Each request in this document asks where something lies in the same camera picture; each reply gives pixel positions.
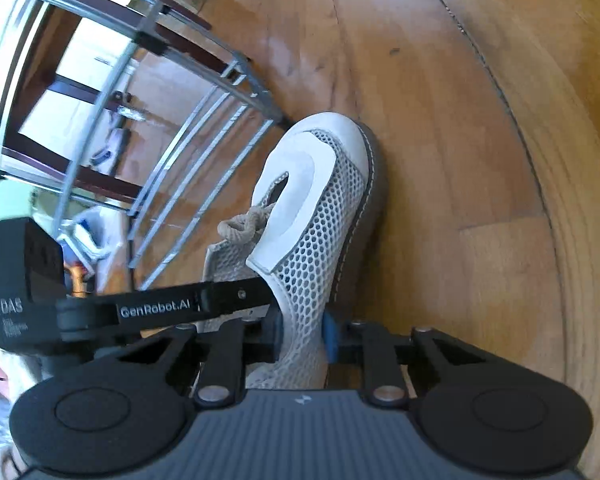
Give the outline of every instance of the silver screw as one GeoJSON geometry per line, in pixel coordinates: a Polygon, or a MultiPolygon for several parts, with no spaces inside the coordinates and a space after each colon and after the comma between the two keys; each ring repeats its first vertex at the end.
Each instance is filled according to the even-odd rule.
{"type": "Polygon", "coordinates": [[[394,402],[404,397],[404,390],[398,386],[380,386],[374,390],[374,397],[382,402],[394,402]]]}
{"type": "Polygon", "coordinates": [[[198,397],[205,402],[220,402],[229,396],[229,390],[224,386],[213,384],[198,390],[198,397]]]}

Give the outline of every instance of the wooden floor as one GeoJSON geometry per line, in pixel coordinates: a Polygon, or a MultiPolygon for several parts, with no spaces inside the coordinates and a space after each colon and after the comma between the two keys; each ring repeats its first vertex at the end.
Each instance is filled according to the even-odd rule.
{"type": "MultiPolygon", "coordinates": [[[[295,120],[336,110],[381,140],[390,194],[356,315],[433,325],[575,387],[596,419],[581,466],[600,478],[600,0],[208,0],[201,15],[295,120]]],[[[143,63],[168,82],[158,62],[143,63]]],[[[177,124],[192,103],[156,114],[177,124]]],[[[141,179],[176,128],[147,131],[123,171],[141,179]]],[[[200,278],[280,134],[157,285],[200,278]]],[[[199,201],[187,194],[149,263],[199,201]]]]}

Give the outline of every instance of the shoe sole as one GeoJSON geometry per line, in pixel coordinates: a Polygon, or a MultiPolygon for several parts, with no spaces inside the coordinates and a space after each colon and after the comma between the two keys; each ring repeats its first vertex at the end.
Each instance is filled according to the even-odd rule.
{"type": "Polygon", "coordinates": [[[356,123],[365,141],[369,160],[369,179],[347,236],[344,240],[331,284],[326,309],[336,322],[352,319],[356,285],[364,262],[365,251],[378,219],[384,211],[387,196],[386,164],[378,139],[366,124],[356,123]]]}

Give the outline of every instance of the metal rack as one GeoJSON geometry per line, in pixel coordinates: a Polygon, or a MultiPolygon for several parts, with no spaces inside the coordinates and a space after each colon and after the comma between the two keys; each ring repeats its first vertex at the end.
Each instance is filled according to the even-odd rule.
{"type": "Polygon", "coordinates": [[[142,0],[148,4],[148,12],[142,14],[141,19],[136,24],[130,23],[128,20],[122,20],[119,17],[103,12],[97,6],[91,5],[89,2],[80,0],[18,0],[18,5],[14,6],[11,16],[3,30],[3,35],[0,38],[0,58],[5,56],[3,46],[7,47],[7,51],[11,54],[6,60],[10,70],[6,72],[0,70],[0,73],[6,73],[6,76],[0,80],[0,162],[4,148],[4,136],[6,125],[9,118],[10,107],[13,104],[14,94],[18,84],[18,79],[22,73],[24,53],[30,48],[31,38],[36,30],[40,27],[41,8],[43,6],[56,6],[67,10],[73,14],[93,20],[107,28],[117,31],[120,34],[130,38],[130,43],[118,59],[117,63],[110,70],[109,76],[100,91],[93,108],[84,123],[80,136],[77,139],[73,155],[67,167],[64,179],[60,186],[42,186],[33,181],[27,181],[17,175],[6,173],[0,167],[0,178],[10,178],[28,182],[34,186],[43,187],[43,189],[51,190],[58,193],[59,201],[53,219],[53,232],[56,236],[61,234],[61,224],[64,220],[68,203],[70,200],[79,200],[88,203],[97,203],[105,207],[111,207],[117,210],[122,210],[128,217],[128,270],[130,284],[132,288],[136,288],[134,283],[134,269],[138,266],[140,259],[146,253],[147,248],[154,239],[160,227],[164,224],[168,214],[176,205],[178,199],[181,198],[187,186],[193,181],[196,174],[199,172],[202,165],[209,159],[213,150],[218,147],[227,133],[235,128],[236,123],[243,117],[247,111],[256,110],[262,116],[262,122],[243,147],[242,151],[237,155],[234,162],[226,169],[219,181],[208,193],[199,209],[195,212],[189,221],[189,224],[184,228],[184,231],[177,238],[173,247],[165,254],[160,263],[151,270],[147,277],[138,285],[139,290],[145,290],[155,281],[160,273],[166,268],[171,260],[176,257],[182,249],[187,239],[196,229],[202,215],[209,209],[215,198],[218,196],[224,185],[231,179],[235,170],[240,166],[243,160],[249,155],[259,140],[274,124],[288,126],[288,119],[282,113],[280,108],[276,106],[270,92],[264,88],[258,77],[254,74],[250,67],[248,59],[240,52],[232,49],[224,41],[216,38],[205,26],[203,20],[197,19],[192,13],[185,11],[181,6],[178,6],[171,0],[142,0]],[[229,59],[224,65],[224,69],[219,71],[215,66],[209,66],[209,63],[204,63],[195,56],[183,52],[171,42],[163,37],[160,33],[160,25],[157,25],[157,20],[161,16],[171,16],[178,22],[186,25],[192,30],[200,33],[206,40],[210,40],[217,47],[218,51],[222,51],[222,57],[229,59]],[[129,207],[120,207],[119,205],[111,204],[106,201],[85,199],[73,193],[76,184],[76,177],[80,170],[80,162],[84,159],[87,149],[94,137],[96,126],[101,118],[110,95],[114,92],[117,83],[123,75],[125,68],[130,60],[135,56],[139,49],[147,51],[169,59],[177,65],[185,68],[191,73],[211,83],[210,89],[192,108],[192,112],[184,124],[180,127],[176,136],[168,145],[167,149],[161,155],[158,163],[150,173],[149,178],[142,186],[140,192],[133,200],[129,207]],[[173,167],[174,163],[182,156],[186,148],[192,143],[196,134],[203,128],[209,128],[210,124],[220,118],[224,118],[223,114],[227,113],[229,107],[235,107],[231,117],[224,121],[221,127],[211,135],[210,144],[203,150],[202,154],[192,160],[186,175],[177,185],[176,191],[170,197],[166,205],[157,214],[157,219],[152,224],[148,233],[140,241],[138,249],[135,250],[135,240],[139,236],[140,225],[143,219],[147,218],[150,211],[150,206],[155,203],[155,197],[163,183],[166,175],[173,167]]]}

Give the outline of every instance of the black circular cover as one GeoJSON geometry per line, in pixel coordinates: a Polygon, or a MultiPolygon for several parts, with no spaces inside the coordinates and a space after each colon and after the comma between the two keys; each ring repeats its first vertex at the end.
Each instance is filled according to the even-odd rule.
{"type": "Polygon", "coordinates": [[[37,384],[11,413],[30,466],[65,475],[133,469],[169,447],[187,420],[183,399],[140,365],[77,367],[37,384]]]}
{"type": "Polygon", "coordinates": [[[418,420],[455,462],[516,476],[571,465],[592,429],[589,407],[573,390],[498,364],[452,370],[424,397],[418,420]]]}

